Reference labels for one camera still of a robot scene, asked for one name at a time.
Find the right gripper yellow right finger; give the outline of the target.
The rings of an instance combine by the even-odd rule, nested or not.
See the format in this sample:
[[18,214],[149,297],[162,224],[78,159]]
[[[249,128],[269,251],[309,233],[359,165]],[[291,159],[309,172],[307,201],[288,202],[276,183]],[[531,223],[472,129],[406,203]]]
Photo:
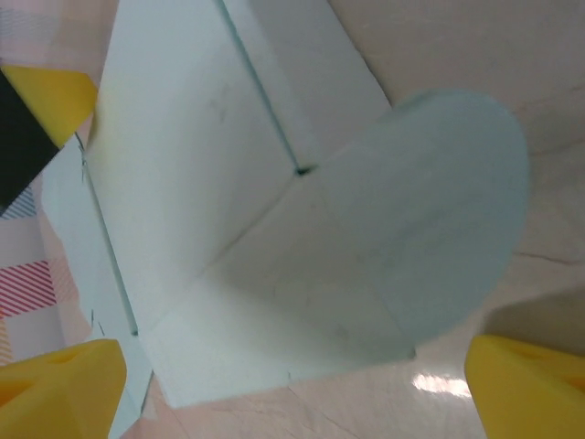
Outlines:
[[488,438],[582,438],[584,357],[474,337],[465,377]]

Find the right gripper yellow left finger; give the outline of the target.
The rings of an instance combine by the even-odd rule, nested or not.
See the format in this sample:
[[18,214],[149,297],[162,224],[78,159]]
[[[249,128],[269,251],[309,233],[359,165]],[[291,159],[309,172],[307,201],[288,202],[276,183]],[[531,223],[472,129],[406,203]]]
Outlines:
[[127,376],[122,349],[98,339],[1,368],[3,438],[106,438]]

